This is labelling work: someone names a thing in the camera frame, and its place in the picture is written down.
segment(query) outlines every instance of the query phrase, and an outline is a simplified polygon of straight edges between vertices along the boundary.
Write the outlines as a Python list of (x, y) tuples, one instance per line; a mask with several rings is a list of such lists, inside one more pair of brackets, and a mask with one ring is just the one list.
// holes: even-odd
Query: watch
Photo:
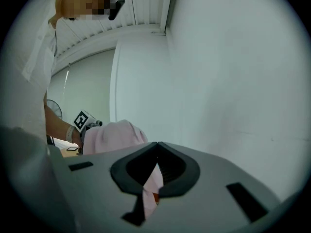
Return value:
[(66, 141), (68, 141), (70, 143), (72, 143), (72, 133), (73, 133), (74, 129), (75, 129), (75, 127), (72, 125), (67, 129)]

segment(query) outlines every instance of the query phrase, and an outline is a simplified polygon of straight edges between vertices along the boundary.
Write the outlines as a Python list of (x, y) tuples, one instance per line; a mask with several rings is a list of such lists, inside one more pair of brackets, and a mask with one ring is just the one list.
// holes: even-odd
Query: hand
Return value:
[(72, 132), (72, 142), (77, 144), (78, 147), (82, 148), (82, 141), (80, 139), (80, 133), (77, 129), (74, 129)]

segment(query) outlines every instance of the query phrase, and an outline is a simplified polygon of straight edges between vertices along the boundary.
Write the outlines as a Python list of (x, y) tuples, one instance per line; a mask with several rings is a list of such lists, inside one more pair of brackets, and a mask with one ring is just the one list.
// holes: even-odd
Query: ceiling panel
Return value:
[(113, 21), (107, 18), (101, 21), (59, 20), (56, 28), (58, 38), (57, 56), (94, 35), (105, 34), (107, 31), (132, 25), (160, 24), (163, 1), (125, 0), (124, 6)]

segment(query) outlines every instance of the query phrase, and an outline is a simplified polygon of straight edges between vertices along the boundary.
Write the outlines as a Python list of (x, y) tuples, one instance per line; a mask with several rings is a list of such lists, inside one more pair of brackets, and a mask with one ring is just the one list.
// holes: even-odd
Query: fabric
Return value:
[[(93, 127), (86, 131), (83, 155), (121, 150), (147, 142), (148, 140), (144, 132), (129, 121), (111, 122), (105, 126)], [(162, 186), (163, 177), (157, 164), (143, 186), (142, 197), (146, 219), (156, 209), (153, 193), (158, 194)]]
[(1, 125), (21, 127), (46, 142), (43, 99), (55, 66), (56, 32), (48, 24), (56, 0), (29, 0), (2, 47)]

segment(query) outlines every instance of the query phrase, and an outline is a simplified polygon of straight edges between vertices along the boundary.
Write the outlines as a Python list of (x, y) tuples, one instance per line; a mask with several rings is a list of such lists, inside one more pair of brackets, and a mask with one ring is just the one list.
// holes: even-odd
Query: wall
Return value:
[(309, 37), (282, 0), (177, 0), (167, 28), (181, 145), (229, 159), (281, 200), (310, 168)]
[(110, 122), (109, 89), (114, 52), (109, 50), (92, 55), (52, 77), (47, 99), (59, 104), (65, 122), (72, 124), (81, 110), (103, 123)]
[(149, 141), (176, 142), (171, 61), (165, 36), (119, 40), (110, 87), (111, 121), (127, 119)]

